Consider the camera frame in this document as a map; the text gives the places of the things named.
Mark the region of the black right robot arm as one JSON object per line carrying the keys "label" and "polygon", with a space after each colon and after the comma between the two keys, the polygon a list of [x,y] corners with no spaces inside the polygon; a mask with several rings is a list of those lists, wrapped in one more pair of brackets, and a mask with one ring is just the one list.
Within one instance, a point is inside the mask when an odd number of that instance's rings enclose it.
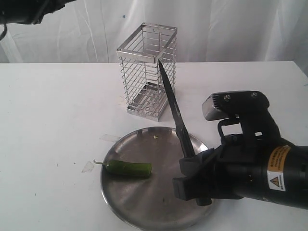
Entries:
{"label": "black right robot arm", "polygon": [[174,195],[196,200],[251,198],[280,205],[308,207],[308,149],[281,137],[256,136],[249,145],[242,134],[227,135],[221,145],[180,160],[181,178]]}

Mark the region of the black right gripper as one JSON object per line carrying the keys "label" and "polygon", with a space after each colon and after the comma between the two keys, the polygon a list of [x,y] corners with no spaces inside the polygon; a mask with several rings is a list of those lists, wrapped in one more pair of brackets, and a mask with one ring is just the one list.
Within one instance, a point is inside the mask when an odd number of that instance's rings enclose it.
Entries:
{"label": "black right gripper", "polygon": [[[221,145],[193,157],[179,160],[185,177],[173,178],[176,198],[189,201],[215,199],[238,200],[244,197],[257,200],[272,199],[267,179],[267,167],[272,151],[272,139],[264,135],[245,139],[243,134],[221,138]],[[211,154],[206,172],[202,164]]]}

